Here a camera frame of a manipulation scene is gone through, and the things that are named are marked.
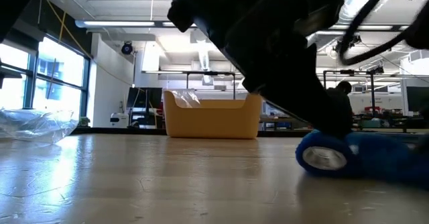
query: plastic sheet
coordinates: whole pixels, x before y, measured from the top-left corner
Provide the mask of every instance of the plastic sheet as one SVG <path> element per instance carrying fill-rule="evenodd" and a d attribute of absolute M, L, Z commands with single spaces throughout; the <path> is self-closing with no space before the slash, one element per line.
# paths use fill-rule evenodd
<path fill-rule="evenodd" d="M 168 90 L 173 93 L 176 99 L 176 104 L 183 108 L 196 108 L 200 107 L 200 101 L 195 95 L 194 89 L 180 89 L 180 90 Z"/>
<path fill-rule="evenodd" d="M 73 111 L 0 110 L 0 138 L 56 143 L 78 125 Z"/>

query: orange container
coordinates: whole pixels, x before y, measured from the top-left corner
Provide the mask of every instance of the orange container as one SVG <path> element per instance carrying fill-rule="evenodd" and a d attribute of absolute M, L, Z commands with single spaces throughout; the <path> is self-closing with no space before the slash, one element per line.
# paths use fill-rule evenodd
<path fill-rule="evenodd" d="M 164 114 L 170 137 L 254 139 L 259 126 L 262 98 L 199 100 L 200 107 L 185 108 L 182 99 L 164 91 Z"/>

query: glass window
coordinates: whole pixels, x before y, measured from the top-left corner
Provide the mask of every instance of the glass window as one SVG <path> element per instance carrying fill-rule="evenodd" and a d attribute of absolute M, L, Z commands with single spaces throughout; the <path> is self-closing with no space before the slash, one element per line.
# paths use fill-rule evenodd
<path fill-rule="evenodd" d="M 39 43 L 38 73 L 82 86 L 84 58 L 49 38 Z"/>
<path fill-rule="evenodd" d="M 26 76 L 21 79 L 5 78 L 0 89 L 0 109 L 21 109 L 24 104 L 24 90 Z"/>
<path fill-rule="evenodd" d="M 33 108 L 47 110 L 73 110 L 74 116 L 80 114 L 80 96 L 82 92 L 68 86 L 36 79 Z"/>
<path fill-rule="evenodd" d="M 28 68 L 29 54 L 5 44 L 0 44 L 0 59 L 2 63 L 22 69 Z"/>

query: wooden floor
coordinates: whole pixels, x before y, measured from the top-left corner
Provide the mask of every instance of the wooden floor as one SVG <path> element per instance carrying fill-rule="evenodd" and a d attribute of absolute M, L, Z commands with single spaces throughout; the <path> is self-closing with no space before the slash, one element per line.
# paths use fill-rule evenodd
<path fill-rule="evenodd" d="M 0 223 L 429 223 L 429 194 L 305 175 L 300 139 L 0 144 Z"/>

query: black cable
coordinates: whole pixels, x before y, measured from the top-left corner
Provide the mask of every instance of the black cable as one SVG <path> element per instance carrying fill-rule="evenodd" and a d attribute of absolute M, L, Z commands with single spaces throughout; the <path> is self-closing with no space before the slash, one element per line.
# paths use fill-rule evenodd
<path fill-rule="evenodd" d="M 365 43 L 363 43 L 363 42 L 361 42 L 361 43 L 362 43 L 362 45 L 364 45 L 364 46 L 368 47 L 368 49 L 371 49 L 367 44 L 365 44 Z M 394 66 L 398 67 L 399 69 L 403 70 L 404 72 L 407 72 L 408 74 L 410 74 L 410 76 L 413 76 L 413 77 L 415 77 L 415 78 L 417 78 L 417 79 L 419 79 L 419 80 L 423 80 L 424 82 L 426 82 L 426 83 L 428 83 L 428 84 L 429 84 L 429 81 L 428 81 L 428 80 L 425 80 L 425 79 L 423 79 L 423 78 L 421 78 L 421 77 L 419 77 L 419 76 L 416 76 L 415 74 L 411 74 L 411 72 L 409 72 L 409 71 L 407 71 L 406 69 L 402 68 L 400 65 L 398 65 L 398 64 L 396 64 L 396 63 L 393 63 L 391 60 L 387 59 L 386 57 L 384 57 L 384 56 L 382 56 L 382 55 L 380 55 L 380 57 L 382 57 L 384 60 L 388 61 L 390 64 L 392 64 L 392 65 L 394 65 Z"/>
<path fill-rule="evenodd" d="M 355 35 L 355 32 L 357 31 L 358 27 L 363 23 L 365 18 L 371 13 L 371 11 L 374 9 L 375 6 L 377 6 L 378 2 L 380 0 L 369 0 L 360 10 L 360 12 L 357 14 L 357 16 L 352 21 L 350 27 L 347 29 L 346 34 L 343 37 L 343 41 L 340 44 L 340 50 L 339 50 L 339 57 L 341 62 L 346 65 L 350 66 L 359 62 L 362 62 L 364 60 L 367 60 L 373 56 L 376 56 L 392 47 L 394 47 L 396 44 L 404 40 L 406 30 L 397 35 L 395 38 L 390 40 L 389 42 L 378 46 L 374 49 L 371 49 L 370 51 L 360 54 L 358 56 L 354 56 L 352 58 L 346 59 L 345 53 L 349 49 L 350 43 L 353 40 L 353 36 Z"/>

